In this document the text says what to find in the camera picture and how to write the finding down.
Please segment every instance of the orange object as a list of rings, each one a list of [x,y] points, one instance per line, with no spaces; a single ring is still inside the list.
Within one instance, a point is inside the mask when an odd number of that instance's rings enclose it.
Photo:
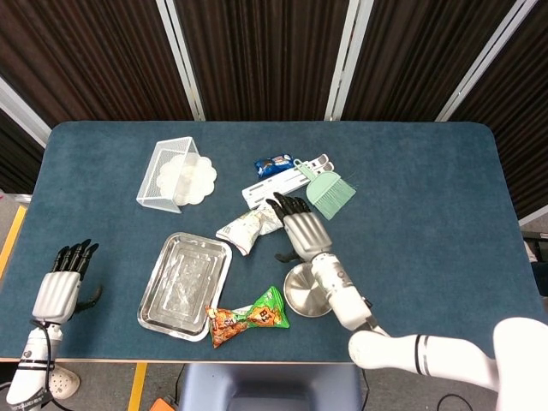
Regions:
[[[158,398],[153,403],[151,411],[175,411],[175,410],[162,398]]]

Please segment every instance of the round metal base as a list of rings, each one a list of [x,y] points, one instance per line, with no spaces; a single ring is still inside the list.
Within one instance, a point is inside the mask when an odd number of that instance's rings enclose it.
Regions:
[[[283,294],[293,311],[303,317],[321,317],[331,311],[324,291],[314,280],[312,264],[303,263],[293,267],[285,277]]]

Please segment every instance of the dustpan brush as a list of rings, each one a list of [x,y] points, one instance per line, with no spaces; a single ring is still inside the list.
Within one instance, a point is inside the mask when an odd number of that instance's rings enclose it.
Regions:
[[[295,167],[310,180],[307,186],[308,200],[328,220],[331,220],[356,194],[356,190],[333,171],[316,175],[299,160],[295,160]]]

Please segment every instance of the blue table surface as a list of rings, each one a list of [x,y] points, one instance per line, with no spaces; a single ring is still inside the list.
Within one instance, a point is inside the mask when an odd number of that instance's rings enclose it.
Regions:
[[[215,191],[182,214],[135,197],[154,145],[191,135],[217,169]],[[98,305],[64,327],[60,357],[146,360],[349,361],[350,333],[330,313],[291,327],[251,329],[218,349],[142,328],[137,311],[165,239],[183,231],[214,238],[247,211],[241,190],[253,162],[280,152],[325,152],[357,188],[325,222],[334,251],[392,336],[466,338],[492,354],[493,327],[510,316],[546,320],[491,131],[475,123],[66,122],[45,151],[33,201],[0,294],[0,356],[19,357],[42,277],[57,250],[100,243],[80,298],[104,285]],[[291,265],[282,230],[251,254],[233,248],[220,307],[282,289]]]

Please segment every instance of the yellow floor tape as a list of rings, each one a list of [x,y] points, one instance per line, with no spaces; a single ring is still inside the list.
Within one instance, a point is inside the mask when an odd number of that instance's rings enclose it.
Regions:
[[[135,367],[134,385],[131,387],[128,411],[139,411],[140,398],[143,395],[145,386],[146,363],[138,362]]]
[[[8,266],[11,250],[13,249],[15,245],[15,241],[17,240],[17,236],[19,235],[19,230],[21,229],[21,226],[23,225],[23,220],[25,219],[26,213],[27,213],[27,209],[25,207],[20,206],[17,209],[14,222],[11,224],[11,228],[9,229],[8,236],[6,237],[6,242],[3,244],[2,252],[0,253],[0,280],[2,280],[2,275],[5,272],[6,267]]]

